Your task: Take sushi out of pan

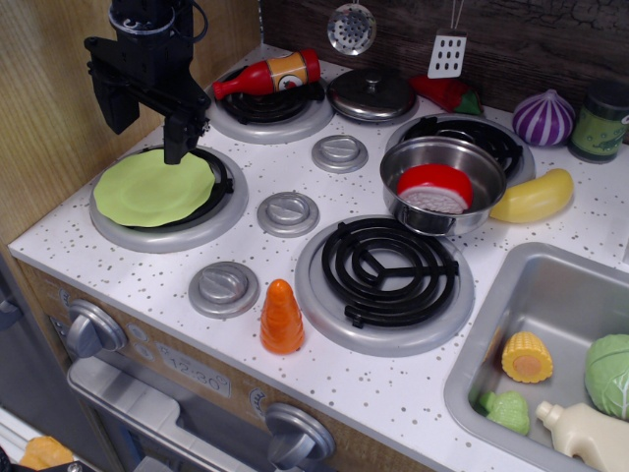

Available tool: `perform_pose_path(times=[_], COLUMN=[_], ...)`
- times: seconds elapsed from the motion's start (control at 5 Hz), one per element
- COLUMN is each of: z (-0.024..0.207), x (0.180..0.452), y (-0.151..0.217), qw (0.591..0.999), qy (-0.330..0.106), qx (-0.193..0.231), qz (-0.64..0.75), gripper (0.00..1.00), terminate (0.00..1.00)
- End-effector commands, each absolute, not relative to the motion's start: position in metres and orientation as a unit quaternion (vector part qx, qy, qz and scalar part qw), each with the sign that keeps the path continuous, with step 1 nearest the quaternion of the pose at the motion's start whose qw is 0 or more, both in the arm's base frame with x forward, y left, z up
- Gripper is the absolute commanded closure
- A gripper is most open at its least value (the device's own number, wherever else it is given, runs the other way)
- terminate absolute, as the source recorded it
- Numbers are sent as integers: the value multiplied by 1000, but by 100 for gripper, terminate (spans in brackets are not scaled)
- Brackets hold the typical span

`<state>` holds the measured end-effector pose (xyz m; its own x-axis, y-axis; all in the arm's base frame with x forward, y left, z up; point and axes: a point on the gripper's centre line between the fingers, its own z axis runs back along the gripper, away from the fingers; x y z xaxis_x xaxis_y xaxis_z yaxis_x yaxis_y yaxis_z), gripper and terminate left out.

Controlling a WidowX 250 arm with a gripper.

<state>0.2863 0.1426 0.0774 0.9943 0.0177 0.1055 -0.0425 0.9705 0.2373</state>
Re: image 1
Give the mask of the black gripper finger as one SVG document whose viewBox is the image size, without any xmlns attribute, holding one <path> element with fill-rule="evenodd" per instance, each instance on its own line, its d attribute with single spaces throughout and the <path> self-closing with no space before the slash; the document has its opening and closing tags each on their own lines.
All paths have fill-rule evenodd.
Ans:
<svg viewBox="0 0 629 472">
<path fill-rule="evenodd" d="M 195 148 L 200 127 L 186 113 L 174 113 L 165 119 L 163 127 L 164 163 L 177 165 L 187 152 Z"/>
<path fill-rule="evenodd" d="M 95 81 L 93 89 L 105 122 L 115 134 L 122 134 L 140 117 L 139 102 L 124 87 Z"/>
</svg>

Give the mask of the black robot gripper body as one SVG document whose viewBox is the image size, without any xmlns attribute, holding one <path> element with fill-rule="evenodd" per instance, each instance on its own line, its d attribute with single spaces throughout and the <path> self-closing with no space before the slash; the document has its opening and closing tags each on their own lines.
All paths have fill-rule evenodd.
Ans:
<svg viewBox="0 0 629 472">
<path fill-rule="evenodd" d="M 182 112 L 207 122 L 211 100 L 193 79 L 194 45 L 202 36 L 191 29 L 154 34 L 118 32 L 116 39 L 90 36 L 88 71 L 95 81 L 124 87 L 138 102 L 168 117 Z"/>
</svg>

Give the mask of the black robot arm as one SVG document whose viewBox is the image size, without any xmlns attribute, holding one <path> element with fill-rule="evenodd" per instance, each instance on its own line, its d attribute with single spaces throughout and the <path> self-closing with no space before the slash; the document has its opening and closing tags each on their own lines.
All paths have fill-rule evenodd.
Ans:
<svg viewBox="0 0 629 472">
<path fill-rule="evenodd" d="M 195 1 L 113 1 L 108 18 L 114 39 L 90 36 L 85 48 L 95 97 L 109 128 L 121 134 L 144 105 L 164 117 L 164 162 L 180 163 L 207 126 L 211 99 L 193 78 Z"/>
</svg>

